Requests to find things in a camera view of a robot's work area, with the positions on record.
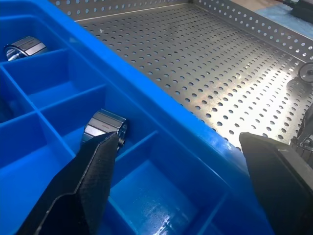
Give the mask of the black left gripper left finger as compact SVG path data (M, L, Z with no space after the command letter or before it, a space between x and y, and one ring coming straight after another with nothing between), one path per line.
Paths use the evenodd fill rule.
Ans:
M94 235L110 194L119 136L83 143L58 172L18 229L19 235Z

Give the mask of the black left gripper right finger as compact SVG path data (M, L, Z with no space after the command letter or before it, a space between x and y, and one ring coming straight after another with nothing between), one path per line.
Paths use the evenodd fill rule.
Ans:
M313 233L313 169L291 146L239 135L257 199L276 235Z

